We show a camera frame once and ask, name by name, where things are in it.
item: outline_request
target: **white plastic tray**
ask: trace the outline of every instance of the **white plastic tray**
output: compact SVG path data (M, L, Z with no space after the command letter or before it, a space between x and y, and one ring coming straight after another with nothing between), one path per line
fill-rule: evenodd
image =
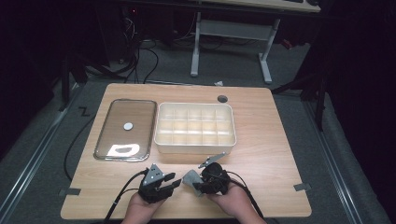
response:
M233 110L225 104L162 103L154 142L161 153L230 153L236 144Z

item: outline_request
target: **black tape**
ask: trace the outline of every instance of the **black tape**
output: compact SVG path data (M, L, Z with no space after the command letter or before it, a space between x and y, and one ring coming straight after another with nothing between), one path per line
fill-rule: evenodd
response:
M66 196L66 195L79 195L81 189L61 189L59 190L59 196Z
M302 183L302 184L298 184L298 185L294 185L294 189L296 191L300 191L300 190L305 190L305 191L309 191L312 189L311 185L308 183Z

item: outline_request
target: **hand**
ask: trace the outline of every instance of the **hand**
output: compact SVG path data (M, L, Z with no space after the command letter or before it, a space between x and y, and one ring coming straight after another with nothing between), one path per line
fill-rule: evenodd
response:
M156 203L147 203L138 193L135 193L129 201L125 219L121 224L147 224L165 201L166 199Z
M206 198L218 204L227 215L235 217L241 224L265 223L254 210L245 191L234 183L229 184L226 194L206 194Z

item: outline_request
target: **wooden tabletop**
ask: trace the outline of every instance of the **wooden tabletop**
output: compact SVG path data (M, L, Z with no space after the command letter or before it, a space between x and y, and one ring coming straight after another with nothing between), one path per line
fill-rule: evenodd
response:
M311 207L303 190L296 163L290 150L271 92L265 88L172 86L150 84L108 85L96 119L83 149L71 188L79 195L68 195L61 211L65 219L104 218L125 183L136 173L156 163L165 173L181 178L210 155L162 154L155 143L146 161L98 161L94 148L110 103L116 99L152 100L159 105L173 103L219 104L218 96L228 98L233 109L237 143L231 153L220 160L223 169L244 178L265 217L308 217ZM143 176L130 188L138 188ZM112 218L123 218L131 195L125 193ZM207 198L197 198L191 187L181 184L154 218L220 218L228 217Z

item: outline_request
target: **cable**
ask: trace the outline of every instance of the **cable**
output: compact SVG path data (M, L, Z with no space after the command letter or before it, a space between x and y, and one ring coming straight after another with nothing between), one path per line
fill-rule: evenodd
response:
M124 193L126 193L128 191L131 191L131 190L139 190L139 189L126 189L122 194L124 194Z
M232 40L228 40L229 38L224 39L224 42L226 44L230 44L230 45L236 45L236 46L245 46L245 45L251 45L254 43L259 42L259 40L255 40L255 39L249 39L249 40L245 40L245 42L243 43L238 43L237 41L232 41Z
M236 175L236 176L238 176L238 177L241 179L241 181L244 183L243 185L242 185L241 183L239 183L238 181L235 181L235 180L232 180L232 179L231 179L231 182L233 182L233 183L235 183L237 186L241 187L241 188L247 193L247 196L249 197L249 199L250 199L250 201L251 201L251 204L253 204L254 208L256 209L257 213L259 214L259 216L260 216L262 219L264 219L264 220L265 220L265 219L270 219L270 220L273 220L276 224L279 223L279 222L278 222L276 219L274 219L274 218L264 218L264 215L262 214L262 211L260 210L260 207L257 205L256 201L255 201L254 198L253 198L253 195L250 193L250 190L248 189L248 185L245 183L244 179L243 179L240 175L238 175L238 174L236 174L236 173L234 173L234 172L230 172L230 171L227 171L227 173L228 173L228 174Z
M154 65L154 67L151 69L151 71L146 75L145 79L143 80L143 84L146 84L146 81L147 81L148 77L149 77L149 76L151 75L151 73L154 72L154 70L157 68L158 61L159 61L158 55L157 55L154 51L152 51L151 49L145 49L145 50L148 50L148 51L150 51L151 53L153 53L153 54L155 55L155 57L157 58L157 62L155 63L155 65Z
M206 49L206 50L215 50L215 49L219 49L219 48L223 45L223 43L224 43L224 37L221 37L221 36L219 36L219 37L211 36L211 37L207 37L206 39L207 39L207 40L219 39L219 43L218 43L218 45L215 46L214 48L206 48L206 47L204 47L204 46L200 43L199 46L200 46L201 49Z
M194 16L192 18L192 22L191 22L191 26L190 26L189 31L184 36L182 36L181 38L174 39L174 41L184 40L184 39L188 39L188 38L191 38L191 37L195 36L195 35L190 35L190 36L187 36L187 35L189 35L191 33L192 27L194 26L194 22L195 22L196 16L197 16L197 13L195 12Z
M88 124L91 123L91 121L93 121L93 119L96 117L96 115L94 114L92 116L92 118L90 120L88 120L88 122L79 130L78 134L74 137L73 141L70 143L69 148L66 151L66 155L64 155L64 173L66 174L66 177L72 181L72 177L70 176L70 174L67 171L67 157L69 156L70 150L72 148L72 146L75 144L75 142L77 141L79 135L82 133L82 131L84 131L84 129L88 126Z
M175 43L176 45L178 45L178 46L181 46L181 47L189 47L189 46L192 46L192 45L195 43L194 40L189 40L189 39L192 38L192 37L194 37L194 35L193 35L193 36L190 36L190 37L188 37L188 38L182 39L182 40L174 41L174 43ZM189 41L188 44L180 44L180 43L179 43L179 42L182 42L182 41L187 42L187 40Z
M134 84L139 84L139 75L137 74L137 65L139 64L139 60L140 60L140 48L137 49L136 67L134 68Z
M143 32L137 32L136 31L135 24L134 24L133 21L131 21L128 18L125 18L125 20L127 20L130 23L125 32L130 30L130 28L133 26L133 33L131 34L131 42L133 41L134 38L136 39L135 42L132 42L130 44L130 41L129 41L129 38L128 38L128 34L124 33L124 35L126 35L126 41L127 41L127 51L126 51L126 53L129 54L129 51L131 51L131 55L127 56L127 57L131 58L129 60L129 63L125 67L121 68L120 70L110 71L109 69L105 68L101 64L98 64L98 63L96 63L96 62L84 57L83 55L75 53L75 57L77 59L79 59L83 64L90 65L92 68L97 70L99 73L93 72L91 69L88 69L88 68L85 68L86 72L88 72L90 74L93 74L93 75L96 75L96 76L106 75L108 77L112 77L112 78L115 78L115 79L124 79L125 80L125 77L120 76L120 74L124 73L124 72L127 72L130 69L132 71L134 70L134 68L137 65L136 57L134 56L134 51L140 47L141 42L139 40L141 39L141 37L143 35Z
M134 60L135 60L135 65L134 68L131 70L131 72L125 77L124 79L124 83L128 82L129 77L131 76L131 74L137 69L137 64L139 63L139 49L137 49L137 57L134 55Z
M114 201L114 203L111 204L111 207L110 207L110 209L108 210L107 216L105 217L105 220L103 221L104 224L106 224L106 223L110 220L110 217L111 217L111 215L113 214L113 211L114 211L114 209L116 208L117 204L119 203L122 194L124 194L126 191L129 191L129 190L125 190L125 189L128 187L128 185L129 185L135 178L137 178L139 175L146 175L148 172L149 172L149 169L146 169L146 170L144 170L144 171L140 171L139 173L137 173L137 174L135 174L134 176L132 176L132 177L126 182L126 184L124 185L124 187L123 187L122 190L120 191L120 193L119 193L119 195L117 196L117 198L116 198L116 200Z

